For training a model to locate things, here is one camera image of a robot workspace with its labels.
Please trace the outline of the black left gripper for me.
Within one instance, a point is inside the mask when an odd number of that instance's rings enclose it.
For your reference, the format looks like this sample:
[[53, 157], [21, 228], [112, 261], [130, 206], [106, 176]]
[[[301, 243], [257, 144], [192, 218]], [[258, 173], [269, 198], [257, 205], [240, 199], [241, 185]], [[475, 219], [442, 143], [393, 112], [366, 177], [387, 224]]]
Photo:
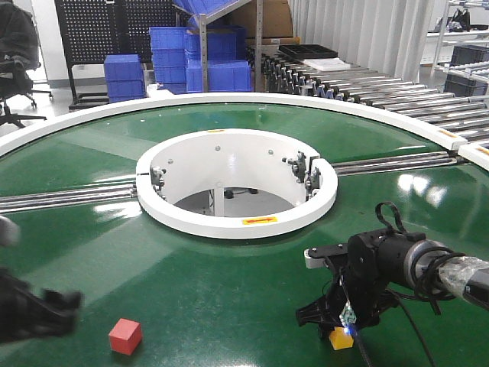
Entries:
[[45, 289], [38, 297], [30, 292], [29, 283], [2, 268], [1, 342], [70, 334], [75, 330], [82, 302], [79, 291], [60, 293]]

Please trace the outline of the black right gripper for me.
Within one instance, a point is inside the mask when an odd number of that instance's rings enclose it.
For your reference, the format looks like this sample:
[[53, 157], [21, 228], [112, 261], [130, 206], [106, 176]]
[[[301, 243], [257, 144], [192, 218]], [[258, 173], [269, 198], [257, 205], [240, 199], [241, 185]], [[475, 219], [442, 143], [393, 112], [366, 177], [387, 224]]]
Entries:
[[319, 338], [326, 339], [342, 327], [340, 313], [346, 304], [351, 305], [357, 328], [378, 325], [383, 312], [399, 305], [397, 297], [385, 290], [387, 285], [411, 286], [406, 258], [411, 248], [425, 240], [422, 232], [375, 229], [355, 234], [346, 243], [305, 250], [306, 267], [328, 268], [333, 281], [325, 295], [295, 311], [298, 325], [313, 323]]

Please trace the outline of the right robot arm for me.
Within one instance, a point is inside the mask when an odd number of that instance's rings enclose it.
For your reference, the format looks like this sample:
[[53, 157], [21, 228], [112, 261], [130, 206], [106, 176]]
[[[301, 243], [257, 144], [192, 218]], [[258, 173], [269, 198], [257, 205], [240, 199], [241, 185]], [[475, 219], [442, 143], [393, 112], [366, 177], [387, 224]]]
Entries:
[[333, 273], [326, 294], [296, 311], [300, 326], [314, 323], [325, 336], [336, 327], [360, 330], [376, 326], [380, 315], [399, 304], [395, 283], [439, 313], [442, 300], [460, 298], [488, 308], [488, 263], [421, 232], [376, 229], [353, 235], [346, 243], [305, 250], [308, 268], [324, 266]]

